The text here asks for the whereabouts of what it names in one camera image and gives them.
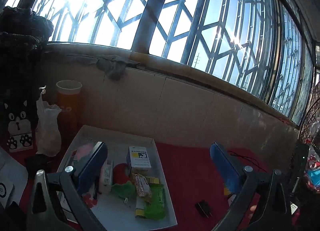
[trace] medicine box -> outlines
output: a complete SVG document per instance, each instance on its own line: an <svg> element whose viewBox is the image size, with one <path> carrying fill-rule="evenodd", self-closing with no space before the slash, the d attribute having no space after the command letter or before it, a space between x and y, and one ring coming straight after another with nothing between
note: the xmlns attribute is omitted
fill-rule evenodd
<svg viewBox="0 0 320 231"><path fill-rule="evenodd" d="M127 154L128 174L141 173L145 174L151 169L151 164L146 147L128 148Z"/></svg>

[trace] gray cloth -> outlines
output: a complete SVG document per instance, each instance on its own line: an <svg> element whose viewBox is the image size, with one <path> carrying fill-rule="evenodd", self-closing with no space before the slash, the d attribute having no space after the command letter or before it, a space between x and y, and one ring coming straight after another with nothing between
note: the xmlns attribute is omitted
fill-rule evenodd
<svg viewBox="0 0 320 231"><path fill-rule="evenodd" d="M136 68L138 62L118 55L107 55L98 57L97 68L104 71L105 75L115 81L120 80L126 67Z"/></svg>
<svg viewBox="0 0 320 231"><path fill-rule="evenodd" d="M126 67L137 68L139 65L136 61L115 54L96 56L78 54L65 55L60 52L57 54L53 51L46 52L46 54L52 59L63 63L79 62L87 66L96 64L99 70L103 71L108 78L115 81L120 80Z"/></svg>

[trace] black bag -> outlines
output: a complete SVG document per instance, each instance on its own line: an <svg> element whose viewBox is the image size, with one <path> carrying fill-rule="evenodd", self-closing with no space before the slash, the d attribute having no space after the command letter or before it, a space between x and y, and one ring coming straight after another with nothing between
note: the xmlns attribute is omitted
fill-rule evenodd
<svg viewBox="0 0 320 231"><path fill-rule="evenodd" d="M31 9L4 7L0 14L0 32L33 36L41 43L47 42L53 32L53 24Z"/></svg>

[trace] plastic cup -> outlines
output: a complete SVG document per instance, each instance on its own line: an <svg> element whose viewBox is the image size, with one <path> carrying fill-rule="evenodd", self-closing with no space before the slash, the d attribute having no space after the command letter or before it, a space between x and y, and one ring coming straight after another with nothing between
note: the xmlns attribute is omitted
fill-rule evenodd
<svg viewBox="0 0 320 231"><path fill-rule="evenodd" d="M73 80L57 82L57 105L62 109L58 116L60 129L75 132L82 84Z"/></svg>

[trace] tiled wall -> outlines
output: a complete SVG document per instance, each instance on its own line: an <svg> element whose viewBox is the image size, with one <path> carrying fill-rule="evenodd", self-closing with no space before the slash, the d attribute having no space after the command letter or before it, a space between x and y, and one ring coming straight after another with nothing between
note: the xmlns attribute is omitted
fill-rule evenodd
<svg viewBox="0 0 320 231"><path fill-rule="evenodd" d="M114 82L95 65L42 60L39 86L55 101L59 80L83 84L79 121L99 128L154 138L173 145L251 149L270 168L285 170L298 131L237 100L189 83L126 68Z"/></svg>

